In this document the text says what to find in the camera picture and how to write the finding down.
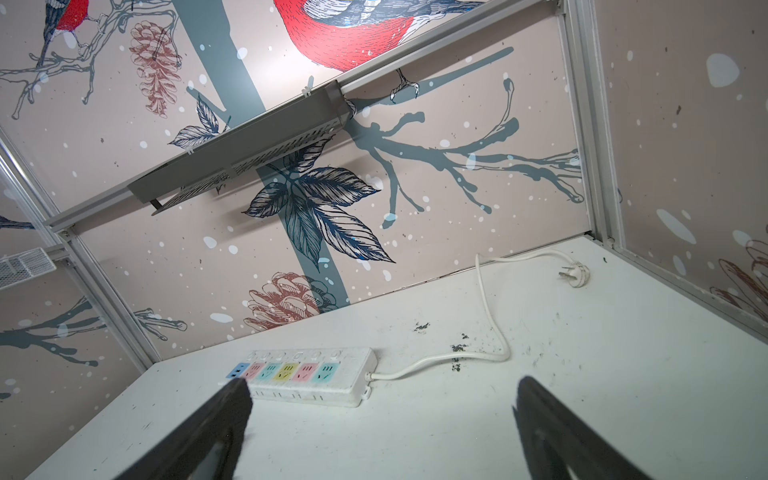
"power strip switch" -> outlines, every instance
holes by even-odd
[[[254,399],[357,407],[377,363],[370,348],[254,350],[227,378],[244,378]]]

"white table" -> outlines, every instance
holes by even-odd
[[[511,360],[374,382],[356,409],[256,400],[236,477],[528,478],[511,406],[531,375],[654,478],[768,478],[768,347],[587,238],[557,248],[585,288],[556,258],[483,267]],[[371,346],[391,372],[459,343],[500,350],[473,270],[158,363],[29,478],[113,478],[252,349]]]

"dark blue leaf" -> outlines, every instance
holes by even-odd
[[[308,197],[342,207],[348,207],[378,191],[346,168],[316,168],[297,183]]]
[[[286,155],[283,158],[283,165],[290,171],[299,173],[306,172],[314,166],[315,160],[318,159],[323,152],[323,148],[331,141],[331,138],[333,138],[333,136],[317,141],[309,147],[300,148],[298,151]]]
[[[306,199],[297,195],[291,195],[286,205],[286,232],[296,250],[317,264],[322,237]]]
[[[219,133],[219,121],[216,119],[214,111],[210,109],[200,96],[197,97],[197,117],[200,119],[203,127],[208,130],[208,133]]]
[[[379,243],[379,239],[366,225],[332,204],[322,204],[313,199],[315,223],[328,244],[341,253],[359,260],[384,260],[394,263]]]
[[[178,135],[170,143],[181,148],[196,147],[209,141],[216,135],[210,133],[203,127],[190,125],[179,130]]]
[[[283,208],[288,201],[288,189],[285,184],[272,182],[261,189],[243,213],[252,217],[270,217]]]
[[[0,228],[18,228],[21,230],[34,230],[35,226],[29,222],[17,222],[0,216]]]

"red bird belly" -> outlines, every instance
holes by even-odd
[[[341,71],[392,50],[413,22],[413,18],[393,18],[377,25],[338,28],[315,22],[303,4],[303,0],[275,1],[290,39],[309,60]]]
[[[73,31],[88,16],[88,0],[71,0],[69,6],[56,25],[57,30]]]

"white snow spot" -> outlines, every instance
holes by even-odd
[[[211,313],[210,319],[218,323],[229,323],[233,320],[232,317],[226,313]]]
[[[680,260],[680,258],[677,255],[672,257],[672,263],[674,263],[674,267],[677,270],[677,272],[680,275],[685,276],[685,265],[683,264],[683,261]]]
[[[78,40],[74,37],[74,34],[71,31],[64,31],[61,36],[64,37],[64,41],[67,43],[69,48],[78,47]]]
[[[688,230],[688,227],[683,225],[683,223],[679,221],[675,216],[663,209],[656,210],[656,215],[659,216],[659,219],[662,221],[662,223],[664,223],[664,226],[670,229],[670,232],[674,233],[675,236],[687,241],[688,243],[696,245],[696,237],[694,237],[690,230]]]
[[[739,73],[739,65],[728,55],[713,53],[707,59],[707,75],[710,77],[710,85],[715,88],[734,83]]]
[[[752,237],[750,237],[748,233],[744,233],[741,230],[734,230],[733,239],[742,247],[746,247],[747,244],[752,240]]]
[[[382,182],[382,179],[378,177],[371,177],[370,175],[366,175],[366,183],[377,190],[382,190],[384,188],[384,182]]]

